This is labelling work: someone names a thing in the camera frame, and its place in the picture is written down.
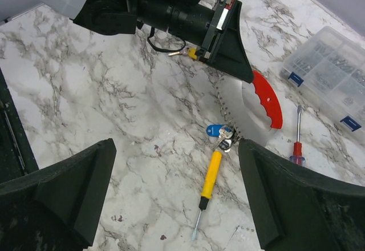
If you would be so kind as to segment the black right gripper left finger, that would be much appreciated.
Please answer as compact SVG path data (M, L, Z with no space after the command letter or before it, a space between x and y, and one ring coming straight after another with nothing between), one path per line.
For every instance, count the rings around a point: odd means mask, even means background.
M109 138L1 183L1 250L92 246L115 157L115 143Z

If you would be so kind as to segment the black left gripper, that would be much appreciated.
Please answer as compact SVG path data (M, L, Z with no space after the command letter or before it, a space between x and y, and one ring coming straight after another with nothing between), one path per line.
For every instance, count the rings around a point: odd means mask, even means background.
M254 79L240 34L242 2L218 0L212 9L179 0L140 0L138 20L192 43L198 59L246 83Z

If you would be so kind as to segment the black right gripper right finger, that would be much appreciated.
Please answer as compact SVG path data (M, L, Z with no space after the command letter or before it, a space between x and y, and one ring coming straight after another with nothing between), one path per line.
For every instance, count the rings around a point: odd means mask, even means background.
M364 250L364 187L240 140L240 168L263 250Z

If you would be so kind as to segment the silver key with yellow tag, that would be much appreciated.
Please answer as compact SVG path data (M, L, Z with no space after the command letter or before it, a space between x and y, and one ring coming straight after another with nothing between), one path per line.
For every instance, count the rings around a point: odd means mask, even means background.
M168 56L187 55L188 51L189 51L189 47L184 48L180 51L170 52L170 53L168 53Z

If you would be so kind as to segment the yellow key tag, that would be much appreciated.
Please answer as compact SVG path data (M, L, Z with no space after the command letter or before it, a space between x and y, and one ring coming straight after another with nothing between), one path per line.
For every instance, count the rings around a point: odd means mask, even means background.
M188 48L187 54L193 60L197 60L198 59L198 56L196 55L196 49L195 48Z

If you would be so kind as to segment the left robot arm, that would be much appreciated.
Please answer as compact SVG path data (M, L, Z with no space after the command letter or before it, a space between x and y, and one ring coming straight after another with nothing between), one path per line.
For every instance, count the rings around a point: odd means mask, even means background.
M39 0L101 35L134 34L148 25L196 46L197 59L251 83L254 74L240 35L239 0Z

